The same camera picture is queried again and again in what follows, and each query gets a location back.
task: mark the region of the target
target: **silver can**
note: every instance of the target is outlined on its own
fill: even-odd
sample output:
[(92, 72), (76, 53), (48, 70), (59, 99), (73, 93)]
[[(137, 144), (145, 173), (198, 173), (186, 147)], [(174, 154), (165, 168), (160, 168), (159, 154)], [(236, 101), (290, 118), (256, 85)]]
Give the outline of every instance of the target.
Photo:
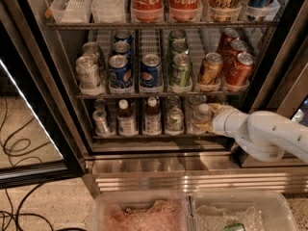
[(111, 133), (111, 122), (104, 110), (97, 110), (93, 113), (92, 118), (96, 124), (97, 132), (100, 134)]
[(97, 89), (103, 84), (98, 65), (94, 62), (93, 57), (82, 56), (78, 58), (76, 71), (80, 79), (80, 86), (84, 90)]
[(169, 131), (182, 131), (184, 115), (180, 109), (172, 109), (167, 113), (167, 129)]

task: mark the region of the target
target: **can lid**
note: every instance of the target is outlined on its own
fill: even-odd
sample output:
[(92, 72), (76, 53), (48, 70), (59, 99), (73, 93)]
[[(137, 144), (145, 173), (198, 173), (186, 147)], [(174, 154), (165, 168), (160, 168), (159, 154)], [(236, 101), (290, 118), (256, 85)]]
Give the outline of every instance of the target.
[(237, 56), (237, 59), (241, 64), (244, 64), (244, 65), (253, 65), (254, 64), (253, 56), (249, 53), (240, 53)]
[(213, 65), (219, 65), (223, 62), (222, 56), (219, 53), (214, 52), (206, 54), (205, 59), (209, 64)]
[(142, 62), (147, 66), (157, 66), (161, 63), (161, 58), (155, 54), (146, 54), (142, 58)]
[(99, 50), (99, 45), (97, 42), (94, 41), (90, 41), (90, 42), (86, 42), (83, 45), (83, 52), (85, 51), (96, 51)]
[(248, 49), (247, 44), (242, 40), (232, 40), (230, 42), (230, 46), (233, 49), (239, 50), (239, 51), (246, 51)]
[(131, 48), (131, 45), (125, 41), (119, 41), (114, 44), (114, 50), (117, 53), (125, 53), (129, 51), (130, 48)]
[(150, 106), (150, 107), (154, 107), (156, 104), (157, 104), (157, 100), (155, 97), (151, 96), (147, 99), (147, 104)]
[(189, 49), (189, 45), (186, 42), (183, 41), (175, 41), (171, 45), (171, 49), (175, 52), (184, 52)]
[(128, 108), (128, 102), (125, 99), (121, 99), (118, 102), (118, 107), (122, 110), (125, 110)]
[(83, 67), (90, 67), (94, 64), (94, 58), (91, 56), (82, 56), (77, 59), (76, 65)]
[(122, 55), (115, 55), (109, 59), (109, 65), (115, 68), (121, 68), (127, 65), (127, 58)]
[(173, 61), (176, 65), (180, 66), (187, 66), (191, 64), (190, 56), (185, 53), (175, 55)]
[(175, 29), (175, 30), (172, 30), (172, 31), (171, 31), (171, 36), (172, 36), (174, 39), (184, 39), (185, 36), (186, 36), (186, 33), (185, 33), (184, 30)]
[(240, 32), (235, 28), (226, 28), (223, 33), (230, 38), (238, 38), (240, 36)]
[(128, 30), (125, 29), (121, 29), (121, 30), (117, 30), (115, 32), (115, 36), (118, 39), (127, 39), (128, 37), (130, 37), (131, 33)]

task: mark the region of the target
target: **plastic container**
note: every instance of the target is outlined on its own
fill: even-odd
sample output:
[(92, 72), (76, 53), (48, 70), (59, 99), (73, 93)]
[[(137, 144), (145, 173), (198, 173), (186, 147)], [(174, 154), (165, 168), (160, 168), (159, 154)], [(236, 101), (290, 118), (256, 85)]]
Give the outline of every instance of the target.
[(88, 23), (92, 0), (54, 0), (50, 10), (57, 23)]
[(243, 4), (240, 19), (243, 21), (273, 20), (280, 9), (280, 4), (274, 0), (268, 7), (263, 9), (249, 7)]
[(188, 85), (185, 86), (184, 88), (180, 88), (180, 87), (176, 87), (176, 86), (173, 87), (171, 85), (168, 85), (167, 88), (168, 88), (168, 91), (174, 92), (174, 93), (183, 93), (183, 92), (191, 91), (192, 88), (193, 88), (192, 77), (190, 78)]
[(217, 91), (221, 85), (221, 80), (217, 79), (217, 82), (214, 85), (201, 85), (201, 84), (196, 84), (196, 91)]
[(250, 82), (247, 80), (246, 84), (243, 86), (232, 86), (232, 85), (225, 83), (225, 87), (226, 87), (226, 90), (229, 90), (229, 91), (241, 91), (241, 90), (247, 90), (247, 88), (249, 87), (249, 84)]
[(206, 3), (205, 7), (205, 20), (206, 22), (213, 21), (236, 21), (239, 18), (239, 15), (242, 10), (242, 5), (238, 3), (238, 5), (234, 9), (217, 9), (210, 7), (208, 3)]
[[(161, 211), (155, 211), (154, 208), (150, 209), (157, 200), (172, 201), (175, 203), (173, 215), (164, 215), (164, 208)], [(125, 229), (116, 229), (117, 224), (120, 221), (124, 221), (127, 216), (122, 214), (123, 211), (134, 211), (134, 210), (149, 210), (147, 211), (146, 221), (142, 223), (142, 229), (134, 230), (166, 230), (162, 226), (169, 220), (169, 223), (174, 223), (177, 227), (172, 230), (177, 231), (190, 231), (193, 230), (190, 217), (189, 201), (185, 197), (183, 192), (177, 191), (136, 191), (136, 192), (104, 192), (95, 199), (95, 204), (92, 212), (92, 224), (90, 231), (110, 231), (110, 230), (128, 230), (127, 226)], [(111, 210), (114, 211), (116, 218), (113, 218), (115, 226), (108, 226), (109, 221), (112, 218)]]
[(297, 231), (292, 211), (279, 192), (198, 192), (192, 196), (192, 215), (196, 231), (220, 231), (237, 222), (249, 226), (246, 230)]
[(198, 0), (195, 10), (177, 10), (169, 6), (168, 21), (169, 22), (198, 22), (201, 19), (203, 5), (201, 0)]

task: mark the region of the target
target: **bottle cap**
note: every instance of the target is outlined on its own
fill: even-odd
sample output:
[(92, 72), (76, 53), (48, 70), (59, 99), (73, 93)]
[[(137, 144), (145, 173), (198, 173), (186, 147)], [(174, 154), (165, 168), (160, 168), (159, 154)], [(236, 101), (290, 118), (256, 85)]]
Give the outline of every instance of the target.
[(128, 102), (125, 99), (121, 99), (118, 102), (118, 106), (120, 109), (125, 110), (128, 107)]
[(147, 104), (151, 107), (154, 107), (156, 105), (157, 101), (155, 97), (149, 97), (147, 100)]

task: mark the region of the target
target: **refrigerator shelf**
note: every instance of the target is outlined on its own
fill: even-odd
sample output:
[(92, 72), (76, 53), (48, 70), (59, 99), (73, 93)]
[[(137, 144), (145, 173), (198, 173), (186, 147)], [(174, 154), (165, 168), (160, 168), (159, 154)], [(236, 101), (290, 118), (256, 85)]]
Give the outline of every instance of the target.
[(169, 23), (169, 22), (158, 22), (158, 23), (62, 23), (58, 24), (54, 20), (46, 23), (51, 30), (113, 30), (113, 29), (198, 29), (198, 28), (256, 28), (256, 27), (276, 27), (279, 20), (272, 21), (233, 21), (233, 22), (194, 22), (194, 23)]

